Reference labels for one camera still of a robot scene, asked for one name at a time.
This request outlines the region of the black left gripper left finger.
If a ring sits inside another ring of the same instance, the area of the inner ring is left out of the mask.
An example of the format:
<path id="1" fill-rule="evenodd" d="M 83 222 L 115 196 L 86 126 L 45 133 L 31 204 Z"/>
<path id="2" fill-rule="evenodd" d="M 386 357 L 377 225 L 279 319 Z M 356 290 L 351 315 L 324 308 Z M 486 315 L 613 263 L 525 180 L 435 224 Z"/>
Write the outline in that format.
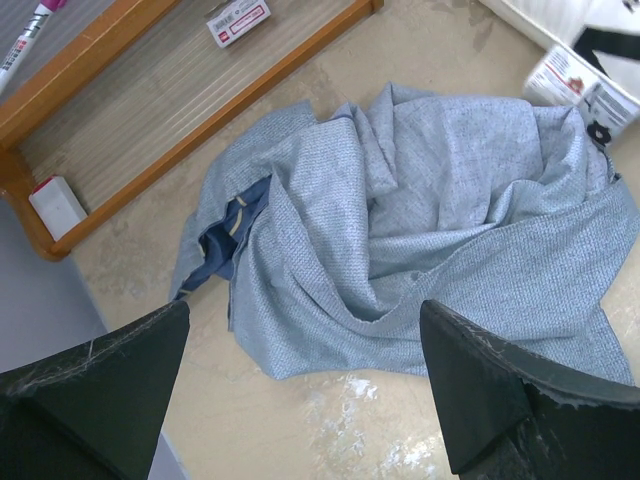
<path id="1" fill-rule="evenodd" d="M 1 375 L 4 479 L 145 479 L 183 357 L 186 302 Z"/>

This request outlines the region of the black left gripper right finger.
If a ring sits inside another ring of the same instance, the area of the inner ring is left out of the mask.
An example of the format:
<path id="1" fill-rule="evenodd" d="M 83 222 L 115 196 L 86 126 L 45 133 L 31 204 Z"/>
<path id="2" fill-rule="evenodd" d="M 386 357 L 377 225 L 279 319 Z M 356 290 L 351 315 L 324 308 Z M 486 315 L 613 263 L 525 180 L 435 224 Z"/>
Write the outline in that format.
<path id="1" fill-rule="evenodd" d="M 435 300 L 420 335 L 461 479 L 636 479 L 639 390 L 563 366 Z"/>

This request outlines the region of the blue pillowcase with yellow drawings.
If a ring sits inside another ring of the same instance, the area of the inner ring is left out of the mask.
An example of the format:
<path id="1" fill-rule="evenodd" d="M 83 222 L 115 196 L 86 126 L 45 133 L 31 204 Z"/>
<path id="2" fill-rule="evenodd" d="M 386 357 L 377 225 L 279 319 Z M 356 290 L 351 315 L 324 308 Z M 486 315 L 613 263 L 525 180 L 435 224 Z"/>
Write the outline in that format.
<path id="1" fill-rule="evenodd" d="M 580 113 L 388 84 L 367 109 L 273 111 L 211 164 L 169 296 L 213 276 L 228 325 L 275 378 L 423 375 L 437 300 L 576 370 L 631 384 L 601 300 L 639 211 Z"/>

